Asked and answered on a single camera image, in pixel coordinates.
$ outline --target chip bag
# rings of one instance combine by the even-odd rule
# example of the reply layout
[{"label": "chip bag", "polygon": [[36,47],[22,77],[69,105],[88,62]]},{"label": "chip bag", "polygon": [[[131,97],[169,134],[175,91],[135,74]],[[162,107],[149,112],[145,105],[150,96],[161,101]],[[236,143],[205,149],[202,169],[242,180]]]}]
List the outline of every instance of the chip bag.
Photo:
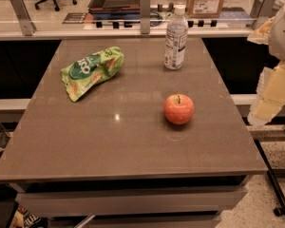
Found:
[{"label": "chip bag", "polygon": [[111,79],[123,62],[121,49],[109,47],[63,68],[62,80],[70,100],[76,102],[91,87]]}]

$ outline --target red apple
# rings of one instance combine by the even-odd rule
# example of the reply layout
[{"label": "red apple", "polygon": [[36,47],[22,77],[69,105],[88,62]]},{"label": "red apple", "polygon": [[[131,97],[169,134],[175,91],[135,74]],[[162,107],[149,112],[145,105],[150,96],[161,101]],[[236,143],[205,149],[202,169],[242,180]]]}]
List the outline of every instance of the red apple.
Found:
[{"label": "red apple", "polygon": [[186,95],[170,95],[164,101],[163,112],[165,118],[172,124],[185,124],[194,113],[194,104]]}]

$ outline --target white bottle cap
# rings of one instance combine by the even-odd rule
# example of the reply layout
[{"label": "white bottle cap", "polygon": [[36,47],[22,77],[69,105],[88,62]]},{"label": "white bottle cap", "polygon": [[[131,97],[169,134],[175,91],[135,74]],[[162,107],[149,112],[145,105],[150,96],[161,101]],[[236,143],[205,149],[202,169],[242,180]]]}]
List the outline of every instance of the white bottle cap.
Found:
[{"label": "white bottle cap", "polygon": [[177,4],[177,5],[174,7],[174,13],[175,13],[176,15],[184,15],[185,9],[186,9],[186,6],[185,6],[185,5],[183,5],[183,4]]}]

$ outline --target plastic water bottle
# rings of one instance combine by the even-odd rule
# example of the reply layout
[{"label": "plastic water bottle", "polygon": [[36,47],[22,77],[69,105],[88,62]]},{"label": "plastic water bottle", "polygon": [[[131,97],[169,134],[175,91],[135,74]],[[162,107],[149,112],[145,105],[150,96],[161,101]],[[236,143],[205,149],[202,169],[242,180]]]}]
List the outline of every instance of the plastic water bottle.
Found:
[{"label": "plastic water bottle", "polygon": [[175,16],[167,26],[164,65],[170,69],[179,69],[184,59],[188,33],[188,22],[184,17],[184,12],[185,5],[176,5]]}]

